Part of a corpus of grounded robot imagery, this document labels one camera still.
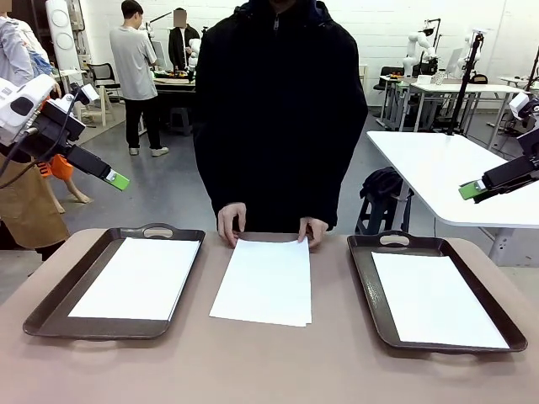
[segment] white paper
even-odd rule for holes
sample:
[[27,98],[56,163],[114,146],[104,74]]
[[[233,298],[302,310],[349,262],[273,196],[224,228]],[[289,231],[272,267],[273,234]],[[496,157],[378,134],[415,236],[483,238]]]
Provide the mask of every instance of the white paper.
[[169,320],[199,246],[125,239],[69,316]]
[[401,341],[508,348],[449,257],[372,257]]
[[312,322],[307,240],[239,240],[210,312],[212,317],[305,327]]

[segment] desk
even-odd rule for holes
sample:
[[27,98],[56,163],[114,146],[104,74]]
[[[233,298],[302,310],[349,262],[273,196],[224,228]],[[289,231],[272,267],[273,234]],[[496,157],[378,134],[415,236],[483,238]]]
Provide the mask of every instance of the desk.
[[59,73],[52,73],[52,76],[56,80],[61,80],[61,83],[64,86],[65,93],[70,93],[71,86],[69,83],[69,77],[81,76],[83,74],[86,74],[84,70],[60,70]]
[[448,225],[499,228],[489,254],[495,263],[515,229],[539,229],[539,183],[478,205],[462,199],[461,185],[506,162],[465,137],[413,132],[368,132],[368,136],[404,180],[394,229],[403,222],[409,189]]
[[[414,77],[390,78],[387,76],[380,76],[380,79],[386,83],[384,90],[386,92],[386,96],[384,98],[384,104],[382,105],[381,116],[376,120],[376,122],[383,126],[386,130],[403,131],[404,121],[406,120],[405,107],[408,105],[409,101],[407,96],[409,85],[416,83],[418,79]],[[444,84],[460,83],[462,83],[462,81],[459,79],[444,79]],[[398,96],[393,96],[389,102],[389,105],[387,105],[387,99],[390,98],[390,94],[393,94],[393,92],[398,93]]]
[[75,234],[0,307],[2,403],[532,404],[539,396],[536,310],[463,240],[450,243],[524,333],[525,352],[476,358],[385,346],[341,236],[328,236],[311,255],[306,328],[209,317],[232,256],[210,233],[163,338],[83,343],[24,335],[26,317],[102,233]]
[[522,80],[520,78],[514,77],[498,77],[502,82],[506,82],[508,86],[511,84],[515,85],[517,88],[523,88],[528,84],[528,80]]
[[153,82],[157,93],[185,93],[194,92],[195,82],[189,82],[187,78],[154,78]]
[[[392,85],[394,83],[398,83],[398,82],[401,82],[405,77],[400,77],[400,78],[390,78],[389,76],[380,76],[379,77],[380,80],[382,80],[384,83],[385,83],[385,88],[384,88],[384,104],[382,104],[382,111],[380,113],[380,118],[376,118],[376,122],[383,126],[385,129],[391,129],[385,122],[386,120],[386,112],[387,112],[387,109],[386,109],[386,105],[387,105],[387,99],[389,97],[389,89],[392,87]],[[417,78],[406,78],[407,81],[417,81]]]
[[[421,113],[423,111],[424,101],[427,99],[427,94],[458,94],[461,91],[461,84],[441,84],[440,86],[436,84],[417,84],[412,83],[410,88],[410,92],[408,92],[408,99],[405,103],[408,104],[409,100],[409,94],[414,91],[416,93],[421,94],[421,100],[419,101],[419,112],[418,112],[418,118],[415,122],[414,132],[417,132],[419,129],[419,121],[421,119]],[[498,136],[499,127],[502,121],[502,118],[504,117],[504,112],[507,109],[507,106],[510,102],[510,100],[513,98],[513,96],[517,93],[523,93],[524,90],[520,88],[510,87],[510,86],[504,86],[504,85],[498,85],[498,84],[468,84],[466,88],[466,94],[471,94],[471,98],[468,99],[467,107],[464,109],[464,113],[462,115],[462,122],[464,122],[465,126],[465,133],[467,133],[467,130],[470,127],[470,124],[472,123],[472,117],[475,113],[475,110],[477,109],[479,105],[479,101],[481,101],[481,94],[482,93],[495,93],[496,98],[483,98],[483,101],[497,101],[499,99],[503,99],[502,105],[499,108],[498,117],[496,119],[496,123],[494,124],[494,131],[492,134],[492,137],[490,139],[490,142],[488,143],[488,149],[492,149],[494,146],[494,143],[496,142],[496,137]],[[503,94],[504,98],[499,98],[499,94]],[[400,131],[403,131],[404,127],[404,118],[406,114],[403,114],[402,122]]]

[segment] man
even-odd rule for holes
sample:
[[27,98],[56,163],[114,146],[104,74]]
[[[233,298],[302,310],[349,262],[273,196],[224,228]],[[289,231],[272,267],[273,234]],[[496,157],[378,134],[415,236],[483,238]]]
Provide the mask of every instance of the man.
[[[8,17],[9,11],[11,0],[0,0],[0,77],[23,86],[34,78],[34,72],[17,23]],[[10,151],[11,147],[0,143],[0,166]],[[16,152],[0,185],[20,174],[29,163],[28,155]],[[21,247],[35,249],[44,261],[69,237],[37,167],[0,189],[0,217],[7,227],[5,230],[0,226],[1,241],[13,239]]]
[[121,11],[124,24],[110,32],[110,44],[125,99],[125,137],[129,154],[139,154],[138,124],[144,114],[152,156],[160,157],[168,153],[168,148],[161,146],[157,89],[150,71],[150,66],[156,66],[157,57],[147,34],[139,30],[144,14],[141,5],[134,0],[125,0]]
[[196,89],[197,163],[221,237],[299,232],[317,246],[367,116],[354,39],[322,2],[250,0],[204,35]]
[[187,12],[183,8],[174,11],[174,27],[168,38],[168,55],[175,71],[185,71],[192,53],[189,42],[198,40],[200,35],[187,24]]

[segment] pole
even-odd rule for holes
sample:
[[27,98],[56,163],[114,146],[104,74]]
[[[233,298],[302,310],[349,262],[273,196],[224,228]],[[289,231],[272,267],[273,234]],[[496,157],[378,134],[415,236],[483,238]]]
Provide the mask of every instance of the pole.
[[533,68],[531,69],[530,81],[526,86],[526,91],[530,91],[531,85],[535,81],[534,76],[536,75],[537,63],[539,62],[539,48],[537,49],[536,61],[533,63]]
[[449,136],[453,136],[453,132],[455,131],[456,123],[458,122],[458,115],[461,113],[462,105],[464,104],[464,97],[466,97],[466,88],[468,87],[468,83],[470,82],[470,76],[472,75],[475,57],[478,54],[479,46],[481,46],[483,40],[483,34],[478,33],[473,42],[472,54],[470,55],[470,58],[468,59],[468,62],[466,64],[466,72],[464,73],[464,77],[462,78],[461,91],[456,98],[455,110],[453,111],[453,117],[451,118],[449,129],[447,130],[447,135]]

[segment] computer screen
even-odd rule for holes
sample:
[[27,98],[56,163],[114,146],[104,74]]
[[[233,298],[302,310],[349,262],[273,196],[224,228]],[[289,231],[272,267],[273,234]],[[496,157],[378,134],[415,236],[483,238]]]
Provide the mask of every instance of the computer screen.
[[163,43],[158,40],[152,41],[153,49],[155,50],[155,55],[157,56],[157,64],[163,70],[167,69],[167,57],[163,50]]

